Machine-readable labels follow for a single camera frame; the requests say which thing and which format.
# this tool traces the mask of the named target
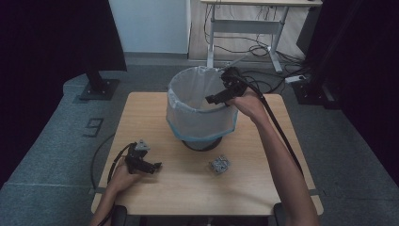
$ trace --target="wooden table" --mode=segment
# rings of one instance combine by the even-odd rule
[[[248,34],[274,34],[275,38],[268,47],[268,52],[277,73],[282,73],[276,49],[279,37],[287,18],[289,7],[321,7],[321,0],[201,0],[201,3],[212,5],[211,27],[209,31],[209,46],[207,66],[214,67],[214,33],[248,33]],[[284,7],[279,21],[240,21],[219,20],[215,17],[216,5],[241,5],[241,6],[274,6]]]
[[[224,136],[215,149],[195,152],[173,136],[166,121],[167,100],[165,92],[129,95],[99,187],[106,187],[108,172],[120,150],[143,138],[151,147],[144,159],[150,163],[162,162],[163,167],[119,195],[116,204],[126,206],[130,215],[272,215],[273,205],[280,200],[261,140],[250,119],[239,113],[235,131]],[[308,188],[315,189],[282,98],[270,94],[266,100],[293,146]],[[221,154],[231,161],[231,166],[217,175],[209,162]],[[93,212],[100,198],[101,194],[96,194],[91,206]],[[322,214],[319,197],[312,199],[318,214]]]

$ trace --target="table leg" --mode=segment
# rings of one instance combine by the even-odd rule
[[[206,66],[208,68],[214,67],[214,22],[215,22],[215,5],[212,5],[212,18],[211,18],[211,30],[209,32],[208,58],[206,61]]]
[[[272,45],[270,47],[268,47],[269,55],[272,60],[273,66],[276,70],[276,73],[282,73],[282,68],[279,64],[279,59],[276,54],[276,49],[279,44],[279,37],[281,36],[282,28],[284,28],[284,25],[285,25],[285,19],[287,18],[288,9],[289,9],[289,7],[284,7],[284,11],[282,12],[281,19],[279,20],[279,28],[276,33],[276,37],[273,39]]]

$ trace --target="human hand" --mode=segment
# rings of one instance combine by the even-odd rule
[[[118,163],[118,166],[115,168],[114,175],[112,176],[107,189],[110,189],[115,193],[119,193],[139,181],[144,175],[145,172],[142,171],[136,171],[135,173],[130,174],[124,161],[124,157],[122,157]]]
[[[251,118],[255,123],[268,119],[264,106],[258,97],[258,94],[251,88],[247,88],[241,97],[235,97],[226,102],[228,105],[235,105],[243,114]]]

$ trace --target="gray carpet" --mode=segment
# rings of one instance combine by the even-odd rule
[[[77,102],[88,80],[80,75],[67,82],[53,117],[1,189],[0,224],[88,225],[90,162],[99,145],[116,132],[128,94],[166,91],[172,76],[187,67],[129,65],[127,73],[103,72],[103,78],[120,80],[112,101]],[[272,85],[278,82],[274,76],[254,76]],[[289,85],[277,92],[320,192],[322,225],[399,225],[399,189],[343,112],[299,105]],[[112,138],[97,155],[96,183],[111,144]],[[137,218],[129,220],[137,224]],[[149,224],[183,225],[185,220],[154,218]]]

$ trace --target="plastic bag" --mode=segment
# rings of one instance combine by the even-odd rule
[[[167,121],[176,138],[209,141],[235,129],[235,106],[208,104],[206,96],[225,89],[221,73],[214,68],[195,67],[176,74],[168,85]]]

